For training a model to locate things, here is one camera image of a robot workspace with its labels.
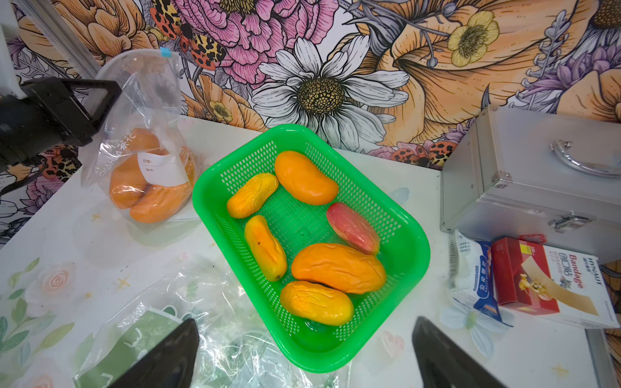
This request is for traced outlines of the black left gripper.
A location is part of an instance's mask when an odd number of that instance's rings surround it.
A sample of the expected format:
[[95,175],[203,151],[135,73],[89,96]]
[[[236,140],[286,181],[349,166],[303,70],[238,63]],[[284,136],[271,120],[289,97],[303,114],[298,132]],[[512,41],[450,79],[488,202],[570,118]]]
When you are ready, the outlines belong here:
[[1,168],[59,144],[93,141],[121,96],[116,81],[44,78],[24,84],[26,97],[1,98]]

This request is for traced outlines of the clear zip-top bag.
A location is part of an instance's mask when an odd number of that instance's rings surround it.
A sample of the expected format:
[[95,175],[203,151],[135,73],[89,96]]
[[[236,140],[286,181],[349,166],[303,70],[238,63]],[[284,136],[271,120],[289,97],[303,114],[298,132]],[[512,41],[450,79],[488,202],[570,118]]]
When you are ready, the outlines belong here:
[[198,218],[191,198],[200,168],[178,128],[181,71],[177,53],[138,49],[116,56],[97,75],[121,94],[81,153],[81,183],[99,185],[134,224]]

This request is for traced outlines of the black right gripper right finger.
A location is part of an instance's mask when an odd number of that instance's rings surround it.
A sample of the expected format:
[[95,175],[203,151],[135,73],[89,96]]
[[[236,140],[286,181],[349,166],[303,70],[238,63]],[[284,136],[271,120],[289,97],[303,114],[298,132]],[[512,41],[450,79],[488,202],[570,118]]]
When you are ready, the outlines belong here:
[[424,316],[417,318],[412,345],[423,387],[505,387]]

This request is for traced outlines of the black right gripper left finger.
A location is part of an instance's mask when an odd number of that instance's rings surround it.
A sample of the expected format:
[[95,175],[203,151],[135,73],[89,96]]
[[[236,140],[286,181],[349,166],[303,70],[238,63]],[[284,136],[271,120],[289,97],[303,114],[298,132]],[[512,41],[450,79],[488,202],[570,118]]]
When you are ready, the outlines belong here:
[[185,320],[111,384],[117,387],[189,388],[200,344],[197,323]]

